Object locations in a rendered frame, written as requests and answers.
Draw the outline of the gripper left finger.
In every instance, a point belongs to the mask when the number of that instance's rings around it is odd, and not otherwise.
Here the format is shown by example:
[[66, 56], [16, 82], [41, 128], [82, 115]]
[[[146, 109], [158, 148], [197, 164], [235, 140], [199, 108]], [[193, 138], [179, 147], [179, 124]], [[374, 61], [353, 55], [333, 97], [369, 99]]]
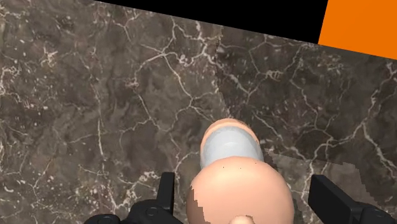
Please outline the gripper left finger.
[[156, 199], [136, 202], [121, 220], [114, 214], [97, 214], [84, 224], [183, 224], [174, 215], [174, 172], [163, 172]]

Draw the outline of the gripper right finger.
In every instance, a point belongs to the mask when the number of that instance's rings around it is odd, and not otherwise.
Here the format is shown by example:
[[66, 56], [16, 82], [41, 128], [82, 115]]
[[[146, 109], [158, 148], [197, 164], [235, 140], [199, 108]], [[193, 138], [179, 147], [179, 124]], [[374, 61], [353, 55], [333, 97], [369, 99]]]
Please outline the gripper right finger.
[[389, 213], [353, 200], [320, 174], [311, 176], [308, 205], [324, 224], [397, 224]]

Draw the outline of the peach and grey figure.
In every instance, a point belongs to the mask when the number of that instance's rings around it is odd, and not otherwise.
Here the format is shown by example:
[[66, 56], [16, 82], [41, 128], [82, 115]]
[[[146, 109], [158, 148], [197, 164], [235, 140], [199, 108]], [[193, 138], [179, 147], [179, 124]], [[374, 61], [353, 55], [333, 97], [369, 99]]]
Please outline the peach and grey figure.
[[289, 186], [244, 122], [224, 118], [207, 128], [200, 167], [186, 198], [189, 224], [294, 223]]

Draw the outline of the orange robot stand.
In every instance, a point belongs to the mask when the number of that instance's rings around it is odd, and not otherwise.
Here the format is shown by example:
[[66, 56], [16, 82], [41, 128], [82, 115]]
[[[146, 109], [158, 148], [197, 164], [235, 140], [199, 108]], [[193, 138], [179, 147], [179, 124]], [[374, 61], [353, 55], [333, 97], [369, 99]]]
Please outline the orange robot stand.
[[397, 60], [397, 0], [328, 0], [318, 43]]

